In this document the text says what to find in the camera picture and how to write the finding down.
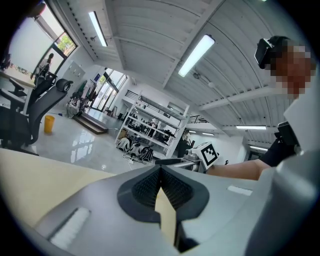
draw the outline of white wall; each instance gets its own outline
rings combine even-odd
[[[195,141],[194,146],[204,142],[212,142],[214,150],[219,153],[219,159],[215,165],[224,165],[226,160],[229,161],[229,164],[237,164],[245,160],[247,150],[243,145],[243,136],[228,137],[221,134],[206,136],[192,133],[190,140]]]
[[[85,50],[83,46],[78,46],[73,53],[66,59],[65,63],[59,69],[57,73],[58,78],[62,78],[63,74],[66,72],[70,64],[73,62],[77,63],[80,68],[85,72],[82,82],[84,80],[94,80],[95,76],[98,72],[103,70],[103,67],[96,65],[88,52]]]

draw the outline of window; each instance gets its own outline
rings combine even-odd
[[[57,21],[48,6],[45,7],[44,11],[36,21],[40,27],[42,27],[44,32],[54,41],[40,59],[38,66],[42,60],[48,59],[49,55],[53,54],[49,71],[57,74],[60,67],[77,46]]]
[[[107,68],[97,83],[98,95],[91,107],[101,112],[109,109],[127,79],[127,75]]]
[[[50,54],[54,56],[49,71],[56,74],[76,47],[46,5],[37,19],[28,17],[17,29],[7,52],[10,65],[5,72],[19,80],[33,83],[39,65],[46,63],[43,60],[47,60]]]

